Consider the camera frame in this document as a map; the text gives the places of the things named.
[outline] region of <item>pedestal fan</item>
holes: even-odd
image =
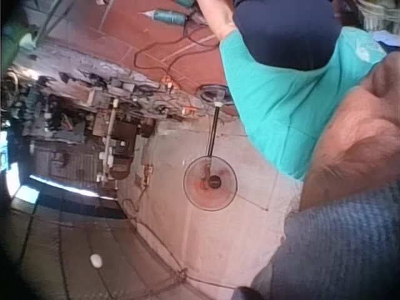
[[[207,156],[199,157],[186,169],[183,187],[189,201],[205,211],[219,211],[230,205],[238,190],[233,168],[220,157],[213,156],[219,110],[224,95],[214,101],[215,113],[207,149]]]

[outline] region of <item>person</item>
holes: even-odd
[[[198,0],[220,40],[227,84],[250,141],[304,180],[315,145],[346,94],[385,57],[341,27],[328,0]]]
[[[339,105],[284,232],[232,300],[400,299],[400,52]]]

